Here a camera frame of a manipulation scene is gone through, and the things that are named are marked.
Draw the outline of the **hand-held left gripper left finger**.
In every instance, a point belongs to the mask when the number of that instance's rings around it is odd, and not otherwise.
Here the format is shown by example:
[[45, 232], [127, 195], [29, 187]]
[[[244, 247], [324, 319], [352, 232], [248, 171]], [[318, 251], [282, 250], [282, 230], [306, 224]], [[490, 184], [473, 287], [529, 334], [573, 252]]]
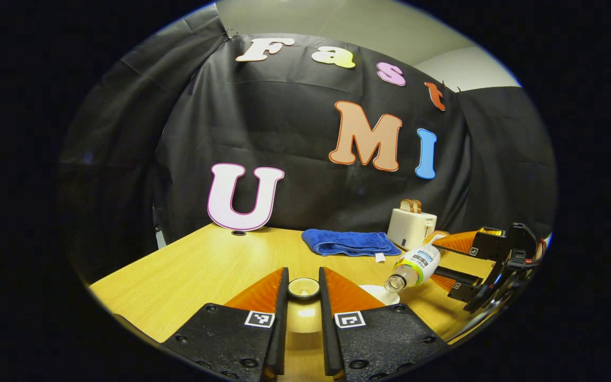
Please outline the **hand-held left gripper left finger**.
[[275, 381], [284, 374], [286, 267], [226, 303], [206, 303], [162, 347], [195, 367], [232, 381]]

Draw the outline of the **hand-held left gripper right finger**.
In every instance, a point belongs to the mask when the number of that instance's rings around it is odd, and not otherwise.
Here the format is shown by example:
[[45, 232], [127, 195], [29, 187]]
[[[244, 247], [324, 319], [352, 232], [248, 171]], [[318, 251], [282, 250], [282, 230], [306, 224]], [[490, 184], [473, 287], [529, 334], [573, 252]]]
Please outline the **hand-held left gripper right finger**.
[[318, 280], [325, 375], [334, 380], [389, 379], [448, 350], [406, 304], [386, 305], [327, 267]]

